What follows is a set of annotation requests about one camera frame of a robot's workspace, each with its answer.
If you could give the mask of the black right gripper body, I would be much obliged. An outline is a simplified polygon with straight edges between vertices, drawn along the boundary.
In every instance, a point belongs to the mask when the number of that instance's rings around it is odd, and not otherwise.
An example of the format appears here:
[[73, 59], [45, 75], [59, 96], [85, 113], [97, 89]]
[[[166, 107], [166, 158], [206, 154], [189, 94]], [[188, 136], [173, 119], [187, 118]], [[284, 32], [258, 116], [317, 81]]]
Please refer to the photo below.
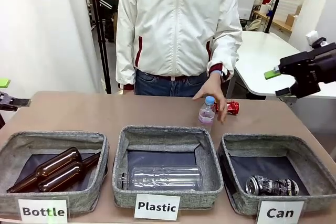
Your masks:
[[335, 43], [280, 59], [281, 74], [294, 77], [299, 88], [297, 96], [321, 91], [320, 83], [335, 82]]

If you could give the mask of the person's left hand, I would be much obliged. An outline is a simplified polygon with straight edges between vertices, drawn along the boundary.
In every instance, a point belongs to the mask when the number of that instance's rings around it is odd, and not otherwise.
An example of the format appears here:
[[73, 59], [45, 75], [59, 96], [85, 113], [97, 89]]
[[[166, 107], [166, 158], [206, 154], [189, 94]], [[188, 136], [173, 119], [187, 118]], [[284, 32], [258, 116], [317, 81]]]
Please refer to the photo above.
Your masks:
[[219, 103], [217, 119], [223, 124], [227, 114], [227, 101], [222, 92], [221, 84], [222, 73], [217, 70], [213, 71], [196, 95], [193, 96], [193, 100], [200, 99], [207, 95], [213, 96]]

